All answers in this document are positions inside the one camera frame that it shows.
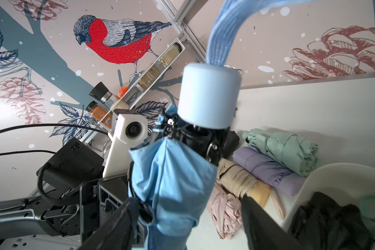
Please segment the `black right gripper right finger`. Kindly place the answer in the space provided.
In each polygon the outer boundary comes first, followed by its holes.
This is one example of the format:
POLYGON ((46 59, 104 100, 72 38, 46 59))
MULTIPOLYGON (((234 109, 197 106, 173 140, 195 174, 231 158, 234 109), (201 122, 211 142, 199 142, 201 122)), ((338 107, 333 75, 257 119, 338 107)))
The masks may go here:
POLYGON ((247 195, 241 200, 241 214, 250 250, 301 250, 303 248, 247 195))

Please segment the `light blue umbrella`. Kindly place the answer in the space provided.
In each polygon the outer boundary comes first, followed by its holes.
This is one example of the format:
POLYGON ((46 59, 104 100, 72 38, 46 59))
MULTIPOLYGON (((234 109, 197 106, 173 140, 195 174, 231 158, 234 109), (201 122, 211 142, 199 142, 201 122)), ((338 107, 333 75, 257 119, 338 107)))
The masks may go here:
POLYGON ((288 4, 225 1, 210 33, 206 61, 184 69, 175 128, 130 150, 130 190, 154 215, 145 249, 186 249, 214 188, 223 136, 235 116, 241 75, 225 67, 234 38, 250 15, 288 4))

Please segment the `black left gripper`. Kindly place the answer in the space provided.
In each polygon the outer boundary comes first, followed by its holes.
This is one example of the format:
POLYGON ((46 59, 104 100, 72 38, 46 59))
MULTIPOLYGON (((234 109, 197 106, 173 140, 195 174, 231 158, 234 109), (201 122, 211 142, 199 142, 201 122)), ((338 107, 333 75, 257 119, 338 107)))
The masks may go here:
POLYGON ((103 177, 104 159, 71 139, 36 173, 41 198, 56 207, 76 206, 84 243, 128 199, 127 176, 103 177))

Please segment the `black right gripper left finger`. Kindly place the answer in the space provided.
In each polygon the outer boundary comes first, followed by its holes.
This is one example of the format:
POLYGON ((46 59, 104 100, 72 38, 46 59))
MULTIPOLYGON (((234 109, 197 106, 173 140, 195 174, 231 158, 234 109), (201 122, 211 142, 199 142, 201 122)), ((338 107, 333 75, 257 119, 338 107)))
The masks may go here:
POLYGON ((140 202, 128 198, 113 215, 89 237, 81 250, 130 250, 137 235, 140 202))

